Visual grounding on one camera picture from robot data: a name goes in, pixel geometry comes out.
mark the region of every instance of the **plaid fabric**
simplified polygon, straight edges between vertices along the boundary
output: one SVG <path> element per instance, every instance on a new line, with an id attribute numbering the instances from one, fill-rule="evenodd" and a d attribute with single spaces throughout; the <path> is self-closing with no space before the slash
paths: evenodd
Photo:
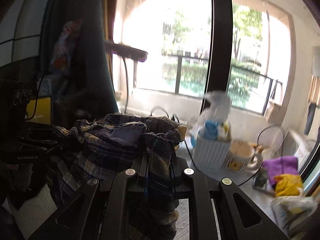
<path id="1" fill-rule="evenodd" d="M 63 156 L 51 156 L 47 164 L 53 200 L 63 205 L 88 179 L 111 179 L 147 152 L 148 186 L 144 198 L 130 201 L 129 239 L 173 239 L 179 201 L 172 197 L 169 165 L 174 146 L 184 140 L 186 130 L 167 117 L 115 114 L 101 123 L 78 120 L 70 130 L 55 127 L 54 139 L 69 150 Z M 125 141 L 113 138 L 115 132 L 123 134 Z"/>

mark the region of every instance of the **yellow snack bag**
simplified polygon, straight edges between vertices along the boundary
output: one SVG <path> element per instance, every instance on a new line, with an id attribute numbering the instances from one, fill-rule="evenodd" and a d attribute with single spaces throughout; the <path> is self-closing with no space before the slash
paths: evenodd
<path id="1" fill-rule="evenodd" d="M 303 188 L 303 183 L 299 175 L 282 174 L 274 179 L 277 180 L 276 197 L 300 195 L 299 188 Z"/>

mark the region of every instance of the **white mug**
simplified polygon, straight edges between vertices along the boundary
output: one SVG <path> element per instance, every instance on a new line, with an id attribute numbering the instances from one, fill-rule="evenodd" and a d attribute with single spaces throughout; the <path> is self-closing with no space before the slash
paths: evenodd
<path id="1" fill-rule="evenodd" d="M 257 160 L 253 164 L 249 164 L 252 157 Z M 222 167 L 230 172 L 240 173 L 243 170 L 256 170 L 263 162 L 260 154 L 255 153 L 251 145 L 245 141 L 232 140 L 230 150 L 222 164 Z"/>

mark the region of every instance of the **metal railing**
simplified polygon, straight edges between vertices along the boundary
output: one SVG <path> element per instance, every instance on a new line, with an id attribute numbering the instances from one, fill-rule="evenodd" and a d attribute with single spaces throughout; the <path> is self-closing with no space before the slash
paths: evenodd
<path id="1" fill-rule="evenodd" d="M 175 54 L 168 54 L 168 55 L 163 55 L 164 57 L 165 56 L 168 56 L 168 57 L 177 57 L 178 58 L 178 63 L 177 63 L 177 75 L 176 75 L 176 82 L 175 82 L 175 91 L 174 92 L 168 92 L 168 91 L 162 91 L 162 90 L 154 90 L 154 91 L 160 91 L 160 92 L 165 92 L 165 93 L 170 93 L 170 94 L 176 94 L 176 95 L 183 95 L 183 96 L 187 96 L 187 97 L 193 97 L 194 96 L 190 96 L 190 95 L 185 95 L 185 94 L 180 94 L 179 93 L 179 88 L 180 88 L 180 80 L 181 80 L 181 70 L 182 70 L 182 60 L 183 59 L 195 59 L 195 60 L 201 60 L 201 61 L 204 61 L 204 62 L 209 62 L 209 59 L 208 58 L 199 58 L 199 57 L 192 57 L 192 56 L 185 56 L 185 55 L 175 55 Z M 137 80 L 137 62 L 134 62 L 133 63 L 133 86 L 134 88 L 136 87 L 136 80 Z M 267 91 L 267 96 L 265 98 L 265 103 L 264 103 L 264 106 L 263 106 L 263 111 L 261 113 L 258 113 L 258 112 L 255 112 L 257 114 L 262 114 L 264 115 L 265 114 L 265 111 L 267 109 L 267 106 L 268 106 L 268 102 L 269 102 L 269 99 L 274 99 L 275 98 L 275 94 L 276 94 L 276 87 L 277 87 L 277 84 L 279 83 L 281 86 L 282 86 L 282 82 L 278 81 L 278 80 L 275 80 L 273 78 L 270 78 L 266 75 L 263 75 L 263 74 L 260 74 L 258 72 L 255 72 L 253 70 L 250 70 L 250 69 L 245 69 L 243 67 L 239 67 L 237 65 L 231 65 L 230 67 L 230 73 L 229 73 L 229 81 L 230 81 L 230 76 L 231 76 L 231 71 L 232 69 L 241 69 L 243 71 L 247 71 L 249 73 L 252 73 L 252 74 L 255 74 L 255 75 L 259 75 L 261 77 L 264 77 L 266 79 L 269 79 L 269 87 L 268 87 L 268 91 Z M 251 111 L 250 109 L 247 109 L 247 108 L 242 108 L 242 107 L 238 107 L 240 109 L 244 109 L 244 110 L 248 110 L 248 111 Z"/>

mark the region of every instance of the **silver screw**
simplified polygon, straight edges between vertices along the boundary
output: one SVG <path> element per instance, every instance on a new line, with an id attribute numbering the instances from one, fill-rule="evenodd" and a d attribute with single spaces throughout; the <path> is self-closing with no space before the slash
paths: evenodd
<path id="1" fill-rule="evenodd" d="M 187 169 L 185 169 L 183 172 L 184 172 L 185 174 L 187 174 L 187 175 L 191 175 L 191 174 L 194 174 L 194 173 L 195 173 L 195 171 L 194 171 L 193 169 L 191 169 L 191 168 L 187 168 Z"/>
<path id="2" fill-rule="evenodd" d="M 230 185 L 232 183 L 232 180 L 229 178 L 224 178 L 222 179 L 222 183 L 225 185 Z"/>
<path id="3" fill-rule="evenodd" d="M 131 175 L 134 175 L 136 173 L 136 171 L 134 169 L 127 169 L 125 171 L 125 174 L 131 176 Z"/>
<path id="4" fill-rule="evenodd" d="M 98 183 L 97 179 L 88 179 L 87 184 L 89 186 L 94 186 Z"/>

